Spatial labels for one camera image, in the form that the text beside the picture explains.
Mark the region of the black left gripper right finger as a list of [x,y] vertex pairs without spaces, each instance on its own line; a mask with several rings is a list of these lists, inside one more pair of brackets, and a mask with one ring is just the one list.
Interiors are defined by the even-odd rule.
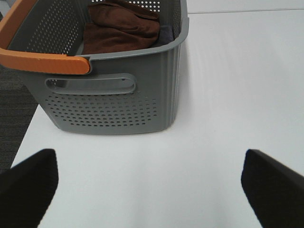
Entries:
[[304,177],[256,149],[246,152],[241,186],[264,228],[304,226]]

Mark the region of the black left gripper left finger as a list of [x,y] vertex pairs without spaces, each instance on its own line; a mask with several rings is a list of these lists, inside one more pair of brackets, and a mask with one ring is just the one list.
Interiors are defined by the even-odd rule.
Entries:
[[0,175],[0,226],[36,228],[58,186],[56,152],[43,149]]

